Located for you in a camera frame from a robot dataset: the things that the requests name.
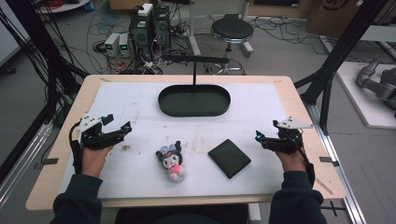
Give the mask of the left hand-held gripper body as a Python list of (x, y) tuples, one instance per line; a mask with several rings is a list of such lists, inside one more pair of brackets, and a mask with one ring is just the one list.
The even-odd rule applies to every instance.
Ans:
[(101, 117), (86, 113), (78, 124), (78, 142), (92, 150), (102, 149), (104, 147), (114, 146), (124, 140), (120, 128), (110, 133), (103, 133), (104, 125)]

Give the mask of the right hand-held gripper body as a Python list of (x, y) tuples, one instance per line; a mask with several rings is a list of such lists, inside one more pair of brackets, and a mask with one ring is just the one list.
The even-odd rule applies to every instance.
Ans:
[(288, 117), (279, 121), (277, 138), (265, 137), (263, 147), (274, 152), (291, 154), (299, 150), (304, 140), (302, 129), (311, 129), (312, 123), (294, 117)]

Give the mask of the person's right hand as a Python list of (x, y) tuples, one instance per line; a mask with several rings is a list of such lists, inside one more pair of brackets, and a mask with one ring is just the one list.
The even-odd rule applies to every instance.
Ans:
[(299, 152), (291, 154), (285, 154), (283, 152), (277, 152), (276, 155), (281, 161), (284, 172), (299, 171), (305, 172), (305, 162), (303, 156)]

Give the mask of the black square pad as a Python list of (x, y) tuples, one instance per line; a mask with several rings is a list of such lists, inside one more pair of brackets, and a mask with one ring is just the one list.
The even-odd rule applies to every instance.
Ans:
[(251, 159), (230, 139), (210, 150), (208, 155), (228, 178), (233, 178), (251, 163)]

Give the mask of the white table mat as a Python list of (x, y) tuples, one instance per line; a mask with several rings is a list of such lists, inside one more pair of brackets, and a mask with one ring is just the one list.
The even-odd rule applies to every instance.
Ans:
[[(256, 142), (257, 133), (276, 136), (275, 120), (286, 118), (272, 84), (231, 83), (229, 109), (217, 117), (173, 118), (159, 108), (162, 83), (106, 82), (90, 112), (113, 115), (104, 132), (130, 123), (132, 130), (106, 157), (99, 190), (102, 200), (272, 194), (283, 180), (276, 155)], [(229, 178), (209, 157), (211, 149), (231, 140), (251, 160)], [(173, 182), (156, 157), (161, 147), (181, 144), (186, 177)]]

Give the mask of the black and pink plush toy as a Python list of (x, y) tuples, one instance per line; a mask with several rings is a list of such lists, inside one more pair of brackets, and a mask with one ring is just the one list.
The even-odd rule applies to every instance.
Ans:
[(173, 145), (161, 147), (156, 152), (156, 157), (168, 173), (169, 178), (176, 183), (185, 179), (186, 171), (182, 165), (181, 144), (176, 141)]

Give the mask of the black oval tray with T-bar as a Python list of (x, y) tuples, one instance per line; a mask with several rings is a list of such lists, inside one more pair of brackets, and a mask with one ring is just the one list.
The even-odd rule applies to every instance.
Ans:
[(224, 114), (231, 103), (230, 93), (219, 85), (198, 84), (198, 63), (228, 63), (223, 57), (164, 55), (162, 59), (174, 63), (193, 62), (192, 83), (171, 85), (158, 96), (161, 111), (171, 117), (215, 117)]

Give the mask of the silver power supply unit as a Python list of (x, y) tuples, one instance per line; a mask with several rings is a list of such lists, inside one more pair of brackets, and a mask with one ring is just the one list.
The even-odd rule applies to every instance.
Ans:
[(129, 37), (127, 34), (120, 34), (120, 55), (122, 57), (130, 56)]
[(120, 52), (120, 35), (111, 34), (105, 41), (106, 53), (109, 57), (117, 57)]

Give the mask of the white table leg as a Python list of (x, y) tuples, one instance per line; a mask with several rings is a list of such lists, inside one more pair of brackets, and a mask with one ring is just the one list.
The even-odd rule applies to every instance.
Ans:
[(260, 207), (257, 203), (249, 203), (248, 210), (248, 224), (262, 224), (262, 217)]

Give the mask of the white floor platform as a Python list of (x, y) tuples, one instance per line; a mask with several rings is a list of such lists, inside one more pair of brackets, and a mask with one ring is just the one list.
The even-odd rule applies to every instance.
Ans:
[(358, 73), (364, 66), (366, 63), (344, 62), (337, 71), (338, 79), (366, 127), (396, 130), (396, 110), (356, 84)]

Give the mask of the black computer tower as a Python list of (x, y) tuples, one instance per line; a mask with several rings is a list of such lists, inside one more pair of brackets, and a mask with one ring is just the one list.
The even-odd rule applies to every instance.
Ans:
[(170, 44), (169, 6), (156, 6), (153, 11), (155, 40), (159, 47), (167, 49)]
[(129, 26), (130, 35), (136, 48), (137, 57), (143, 61), (151, 61), (151, 43), (153, 28), (150, 16), (139, 16), (134, 13)]

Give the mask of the person's lap dark clothing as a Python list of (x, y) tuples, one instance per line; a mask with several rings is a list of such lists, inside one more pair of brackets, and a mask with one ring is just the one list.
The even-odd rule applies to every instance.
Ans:
[(122, 208), (115, 224), (248, 224), (246, 204)]

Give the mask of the white box on computer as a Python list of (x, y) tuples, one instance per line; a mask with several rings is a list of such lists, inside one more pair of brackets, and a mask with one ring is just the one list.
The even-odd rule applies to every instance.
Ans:
[(145, 3), (137, 12), (139, 16), (147, 17), (151, 10), (153, 9), (153, 5), (150, 3)]

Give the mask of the brown cardboard box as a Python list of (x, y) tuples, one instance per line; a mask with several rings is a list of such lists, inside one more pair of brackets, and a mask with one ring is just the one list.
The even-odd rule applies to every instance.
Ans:
[(340, 37), (366, 0), (312, 0), (306, 19), (310, 34)]

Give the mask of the aluminium floor rail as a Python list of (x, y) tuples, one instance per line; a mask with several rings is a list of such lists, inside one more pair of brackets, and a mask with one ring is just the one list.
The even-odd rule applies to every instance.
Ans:
[(346, 196), (342, 199), (346, 212), (352, 224), (367, 224), (366, 219), (361, 211), (360, 205), (354, 195), (353, 189), (347, 180), (347, 175), (343, 169), (342, 163), (336, 153), (335, 147), (333, 146), (332, 140), (329, 135), (327, 135), (323, 129), (319, 126), (319, 112), (315, 105), (307, 105), (306, 110), (315, 124), (318, 136), (322, 141), (324, 148), (326, 149), (329, 158), (331, 159), (331, 164), (337, 173)]
[(11, 168), (4, 182), (0, 184), (0, 210), (5, 206), (9, 197), (32, 165), (38, 152), (47, 142), (53, 129), (53, 124), (42, 124), (35, 135), (24, 148), (16, 164)]

